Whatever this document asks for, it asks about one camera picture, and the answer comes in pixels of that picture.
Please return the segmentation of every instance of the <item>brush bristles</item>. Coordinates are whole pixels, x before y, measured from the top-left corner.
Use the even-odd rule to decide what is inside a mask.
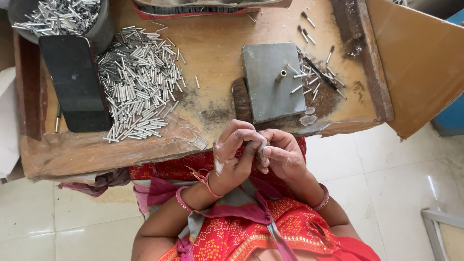
[[[235,118],[251,123],[250,100],[244,79],[240,78],[232,82],[231,89],[235,107]]]

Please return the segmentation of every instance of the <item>bangle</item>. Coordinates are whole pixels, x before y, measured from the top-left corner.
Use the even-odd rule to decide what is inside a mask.
[[[200,169],[199,171],[195,171],[194,169],[190,168],[190,167],[187,167],[189,168],[192,172],[192,174],[203,184],[206,185],[206,188],[208,189],[208,192],[209,194],[211,194],[215,199],[220,199],[224,196],[219,196],[219,195],[216,195],[212,190],[211,188],[209,187],[209,175],[211,174],[212,170],[208,172],[208,174],[206,176],[201,176],[200,175],[200,171],[202,170],[206,170],[206,169]]]
[[[319,183],[319,186],[321,186],[322,190],[324,190],[324,198],[322,199],[322,202],[319,205],[312,208],[314,211],[319,211],[323,207],[325,207],[325,205],[327,205],[327,202],[329,202],[329,198],[330,198],[329,191],[327,190],[327,188],[320,183]]]
[[[177,189],[177,192],[175,193],[175,196],[177,198],[177,202],[179,202],[179,204],[187,211],[195,211],[193,208],[187,206],[184,201],[182,200],[182,198],[180,197],[180,192],[183,191],[184,189],[188,188],[187,186],[183,186],[183,187],[180,187],[179,189]]]

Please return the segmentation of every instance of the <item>woman's left hand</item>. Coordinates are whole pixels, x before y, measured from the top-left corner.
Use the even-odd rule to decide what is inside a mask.
[[[209,176],[211,190],[222,196],[245,181],[250,175],[256,150],[265,140],[251,123],[236,119],[230,121],[213,145],[214,171]],[[251,142],[238,159],[235,153],[244,141]]]

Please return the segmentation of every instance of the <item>smartphone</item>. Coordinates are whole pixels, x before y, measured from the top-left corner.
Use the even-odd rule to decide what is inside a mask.
[[[72,132],[109,131],[112,122],[90,41],[81,35],[50,35],[39,46]]]

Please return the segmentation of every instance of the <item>blue object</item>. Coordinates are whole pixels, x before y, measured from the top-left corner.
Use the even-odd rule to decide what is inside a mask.
[[[464,21],[464,9],[446,21],[461,24]],[[464,95],[461,94],[450,106],[432,120],[440,136],[464,135]]]

